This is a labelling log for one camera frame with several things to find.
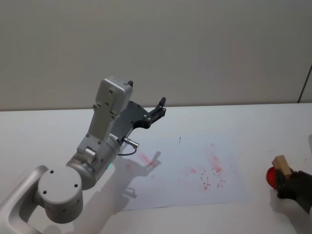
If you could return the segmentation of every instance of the wooden block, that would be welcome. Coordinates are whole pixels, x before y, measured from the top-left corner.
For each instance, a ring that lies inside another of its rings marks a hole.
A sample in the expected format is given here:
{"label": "wooden block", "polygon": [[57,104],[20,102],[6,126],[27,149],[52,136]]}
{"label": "wooden block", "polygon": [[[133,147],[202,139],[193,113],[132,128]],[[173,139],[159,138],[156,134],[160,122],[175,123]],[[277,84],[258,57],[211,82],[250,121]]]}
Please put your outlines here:
{"label": "wooden block", "polygon": [[289,177],[292,174],[292,171],[285,159],[285,156],[283,155],[276,156],[272,164],[275,169],[279,169],[282,172],[282,174],[285,176],[286,179],[289,179]]}

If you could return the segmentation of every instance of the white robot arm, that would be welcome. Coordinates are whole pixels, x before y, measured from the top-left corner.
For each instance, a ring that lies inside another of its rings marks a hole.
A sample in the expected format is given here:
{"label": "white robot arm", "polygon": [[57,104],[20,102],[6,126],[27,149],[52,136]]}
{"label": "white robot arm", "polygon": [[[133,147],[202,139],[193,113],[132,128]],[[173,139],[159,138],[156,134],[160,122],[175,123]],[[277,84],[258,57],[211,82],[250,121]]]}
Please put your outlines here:
{"label": "white robot arm", "polygon": [[8,198],[0,204],[0,233],[40,234],[27,224],[37,205],[56,223],[76,219],[83,208],[82,191],[92,188],[118,156],[120,146],[127,143],[135,128],[149,128],[163,117],[166,98],[151,112],[129,101],[133,82],[116,77],[103,79],[99,86],[94,115],[89,130],[77,152],[66,166],[59,169],[37,167]]}

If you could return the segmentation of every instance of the cable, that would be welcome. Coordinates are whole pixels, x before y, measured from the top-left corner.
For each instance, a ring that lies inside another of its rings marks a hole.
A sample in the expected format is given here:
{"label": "cable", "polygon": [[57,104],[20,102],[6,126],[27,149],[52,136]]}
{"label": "cable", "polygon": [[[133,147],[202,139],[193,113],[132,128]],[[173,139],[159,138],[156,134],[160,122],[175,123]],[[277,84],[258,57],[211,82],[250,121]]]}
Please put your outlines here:
{"label": "cable", "polygon": [[137,152],[137,149],[135,149],[132,153],[129,154],[119,154],[118,156],[130,156],[130,155],[134,155]]}
{"label": "cable", "polygon": [[301,94],[300,94],[300,96],[299,96],[299,99],[298,99],[298,102],[297,102],[297,103],[300,103],[300,101],[301,101],[301,97],[302,97],[302,95],[303,95],[304,89],[306,88],[308,79],[309,79],[310,74],[311,74],[311,70],[312,70],[312,64],[311,64],[310,70],[309,70],[309,72],[308,72],[308,76],[307,76],[307,78],[306,78],[306,81],[304,82],[304,85],[303,85],[303,88],[302,88],[302,91],[301,91]]}

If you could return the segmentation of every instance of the red ink stain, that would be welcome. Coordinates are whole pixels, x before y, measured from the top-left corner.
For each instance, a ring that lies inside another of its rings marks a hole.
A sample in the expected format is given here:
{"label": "red ink stain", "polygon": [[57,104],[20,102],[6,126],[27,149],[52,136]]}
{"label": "red ink stain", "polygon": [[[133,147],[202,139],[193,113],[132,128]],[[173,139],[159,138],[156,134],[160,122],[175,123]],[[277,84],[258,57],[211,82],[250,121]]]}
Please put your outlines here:
{"label": "red ink stain", "polygon": [[203,183],[204,189],[207,190],[208,186],[211,186],[211,184],[208,183],[208,177],[206,179],[206,181],[203,181],[203,178],[201,177],[201,182]]}
{"label": "red ink stain", "polygon": [[216,164],[216,163],[214,163],[214,162],[212,162],[212,164],[213,164],[213,166],[214,166],[215,172],[217,172],[217,173],[222,172],[222,168],[221,168],[218,164]]}
{"label": "red ink stain", "polygon": [[196,173],[196,170],[194,169],[194,168],[190,168],[190,173],[192,173],[192,174],[194,174],[194,173]]}
{"label": "red ink stain", "polygon": [[137,156],[138,156],[138,158],[139,158],[142,162],[144,162],[145,164],[149,164],[149,165],[151,165],[151,166],[155,166],[155,165],[156,165],[155,163],[151,162],[151,161],[148,159],[148,157],[147,157],[144,153],[142,153],[142,152],[139,152],[139,153],[137,154]]}
{"label": "red ink stain", "polygon": [[132,174],[132,175],[135,174],[135,172],[132,169],[132,166],[129,163],[126,165],[126,170],[129,174]]}
{"label": "red ink stain", "polygon": [[216,162],[217,164],[220,164],[220,159],[217,156],[213,157],[213,161]]}
{"label": "red ink stain", "polygon": [[219,176],[221,176],[221,172],[216,172],[216,173],[214,173],[214,175],[219,177]]}

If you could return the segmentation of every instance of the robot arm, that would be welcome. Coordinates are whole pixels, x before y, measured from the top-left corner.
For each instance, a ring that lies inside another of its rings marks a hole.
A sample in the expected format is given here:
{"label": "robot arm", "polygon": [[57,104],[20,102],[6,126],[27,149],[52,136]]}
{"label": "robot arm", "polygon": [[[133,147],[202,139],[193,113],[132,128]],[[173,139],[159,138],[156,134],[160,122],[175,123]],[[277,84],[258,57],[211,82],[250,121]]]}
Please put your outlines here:
{"label": "robot arm", "polygon": [[40,234],[27,224],[37,205],[56,223],[68,223],[79,216],[83,208],[82,190],[96,184],[123,143],[135,150],[138,147],[128,139],[130,133],[135,128],[149,128],[166,113],[164,97],[151,112],[129,101],[132,87],[132,81],[125,83],[116,77],[101,81],[89,130],[77,152],[62,168],[36,168],[0,204],[1,233]]}
{"label": "robot arm", "polygon": [[284,156],[275,157],[271,169],[268,173],[275,181],[268,181],[277,190],[277,197],[296,201],[310,214],[312,220],[312,175],[303,171],[293,171]]}

